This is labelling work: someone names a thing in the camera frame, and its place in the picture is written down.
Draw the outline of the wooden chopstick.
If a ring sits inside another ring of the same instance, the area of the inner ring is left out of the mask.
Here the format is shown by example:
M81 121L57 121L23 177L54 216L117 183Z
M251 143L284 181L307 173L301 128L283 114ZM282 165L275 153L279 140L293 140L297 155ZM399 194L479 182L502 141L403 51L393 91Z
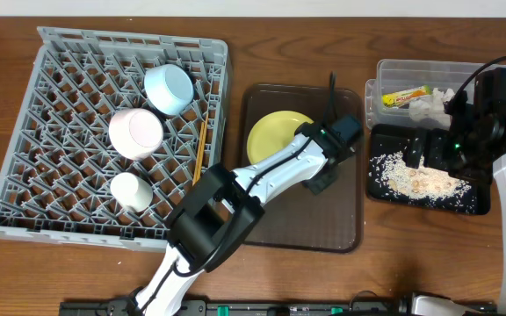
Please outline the wooden chopstick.
M208 128L208 120L209 120L209 111L206 113L206 117L201 125L200 136L199 136L199 146L197 152L197 159L195 164L195 172L193 177L192 184L194 185L201 176L202 163L204 158L205 146L206 146L206 134Z
M200 172L202 168L202 159L204 154L204 142L206 139L206 129L207 129L207 122L203 121L201 123L200 128L200 135L199 135L199 144L198 144L198 150L197 150L197 158L195 161L195 169L192 179L192 185L195 185L195 183L199 180Z

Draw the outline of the light blue bowl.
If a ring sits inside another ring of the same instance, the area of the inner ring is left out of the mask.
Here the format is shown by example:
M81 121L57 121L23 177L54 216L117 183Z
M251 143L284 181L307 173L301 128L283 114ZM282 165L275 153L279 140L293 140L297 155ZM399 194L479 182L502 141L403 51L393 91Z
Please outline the light blue bowl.
M151 104L169 116L181 113L194 97L191 78L172 64L149 69L144 75L144 89Z

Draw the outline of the yellow round plate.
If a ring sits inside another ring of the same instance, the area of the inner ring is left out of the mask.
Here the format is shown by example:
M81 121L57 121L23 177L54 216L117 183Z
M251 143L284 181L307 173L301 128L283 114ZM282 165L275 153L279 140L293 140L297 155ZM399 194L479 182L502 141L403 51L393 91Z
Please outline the yellow round plate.
M250 164L277 153L289 145L296 129L314 121L296 111L275 111L259 119L249 132L246 152Z

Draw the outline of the white tissue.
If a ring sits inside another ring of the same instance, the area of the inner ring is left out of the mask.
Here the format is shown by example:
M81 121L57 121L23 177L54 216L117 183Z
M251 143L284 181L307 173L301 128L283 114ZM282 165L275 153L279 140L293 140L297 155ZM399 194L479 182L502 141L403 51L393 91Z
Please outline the white tissue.
M430 95L412 100L409 103L409 117L417 123L436 123L439 128L447 128L451 124L451 116L445 113L445 103L451 101L455 92L434 88Z

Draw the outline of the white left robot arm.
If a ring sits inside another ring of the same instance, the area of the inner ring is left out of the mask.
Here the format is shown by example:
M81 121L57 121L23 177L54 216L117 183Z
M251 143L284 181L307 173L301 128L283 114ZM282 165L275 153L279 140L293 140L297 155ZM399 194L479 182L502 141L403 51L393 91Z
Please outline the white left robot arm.
M135 315L173 315L203 272L227 260L264 216L264 205L297 183L317 195L336 180L336 166L354 154L362 127L302 124L284 149L248 167L216 164L165 219L166 254L151 282L134 297Z

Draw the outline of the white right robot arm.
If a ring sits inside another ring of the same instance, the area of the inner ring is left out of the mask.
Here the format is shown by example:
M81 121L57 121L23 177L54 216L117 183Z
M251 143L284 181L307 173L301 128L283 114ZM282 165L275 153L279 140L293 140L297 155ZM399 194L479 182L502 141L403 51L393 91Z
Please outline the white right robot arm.
M477 118L455 118L448 131L413 128L406 165L440 169L469 183L495 182L502 209L503 275L498 312L506 314L506 108Z

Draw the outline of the pink bowl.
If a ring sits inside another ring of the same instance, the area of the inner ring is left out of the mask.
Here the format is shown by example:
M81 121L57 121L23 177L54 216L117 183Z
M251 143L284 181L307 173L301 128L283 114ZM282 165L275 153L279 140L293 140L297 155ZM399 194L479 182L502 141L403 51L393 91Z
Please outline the pink bowl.
M163 142L163 126L159 118L145 109L125 109L115 113L109 124L114 149L130 160L151 156Z

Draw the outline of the white cup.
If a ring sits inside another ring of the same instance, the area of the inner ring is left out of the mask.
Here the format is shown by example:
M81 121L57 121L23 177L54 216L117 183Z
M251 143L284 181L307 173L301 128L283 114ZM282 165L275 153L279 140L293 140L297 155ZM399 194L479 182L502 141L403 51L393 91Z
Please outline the white cup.
M116 175L111 181L110 190L117 202L130 212L145 211L153 199L151 186L128 172Z

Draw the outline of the green orange snack wrapper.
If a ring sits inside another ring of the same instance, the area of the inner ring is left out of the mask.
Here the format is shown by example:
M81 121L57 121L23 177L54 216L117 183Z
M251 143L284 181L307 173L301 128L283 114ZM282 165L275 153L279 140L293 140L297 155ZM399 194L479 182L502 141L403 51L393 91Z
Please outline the green orange snack wrapper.
M419 97L428 96L432 93L428 85L420 87L392 92L385 94L381 97L382 103L388 108L402 107L405 104L410 103L412 100Z

